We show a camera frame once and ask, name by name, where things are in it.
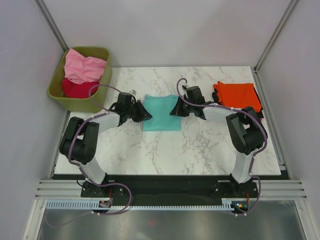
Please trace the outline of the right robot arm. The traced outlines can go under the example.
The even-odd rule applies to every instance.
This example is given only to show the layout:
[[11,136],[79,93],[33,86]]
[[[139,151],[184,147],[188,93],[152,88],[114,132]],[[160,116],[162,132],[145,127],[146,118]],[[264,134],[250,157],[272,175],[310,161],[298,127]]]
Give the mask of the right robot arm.
[[227,189],[235,197],[249,192],[253,182],[255,156],[266,148],[268,134],[253,107],[234,108],[206,101],[198,86],[183,85],[171,116],[186,118],[190,114],[205,121],[215,121],[228,128],[236,150],[234,168]]

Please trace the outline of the teal t shirt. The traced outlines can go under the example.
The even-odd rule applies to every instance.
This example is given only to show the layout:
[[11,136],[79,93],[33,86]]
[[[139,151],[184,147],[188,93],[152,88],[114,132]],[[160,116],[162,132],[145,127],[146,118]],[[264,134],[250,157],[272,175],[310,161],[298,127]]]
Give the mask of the teal t shirt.
[[181,118],[170,115],[178,101],[177,95],[151,96],[146,95],[142,104],[152,115],[152,118],[145,120],[142,125],[144,132],[171,132],[181,131]]

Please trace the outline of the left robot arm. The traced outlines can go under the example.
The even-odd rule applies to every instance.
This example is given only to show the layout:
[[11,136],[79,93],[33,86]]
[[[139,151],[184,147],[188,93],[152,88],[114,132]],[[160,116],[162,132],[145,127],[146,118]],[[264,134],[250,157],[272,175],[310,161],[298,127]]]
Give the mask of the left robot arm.
[[86,120],[76,116],[70,118],[59,145],[59,152],[70,164],[78,167],[85,177],[81,197],[107,197],[112,188],[108,174],[102,170],[95,157],[99,134],[120,127],[129,119],[140,123],[152,118],[142,102],[127,92],[120,92],[117,102],[104,113]]

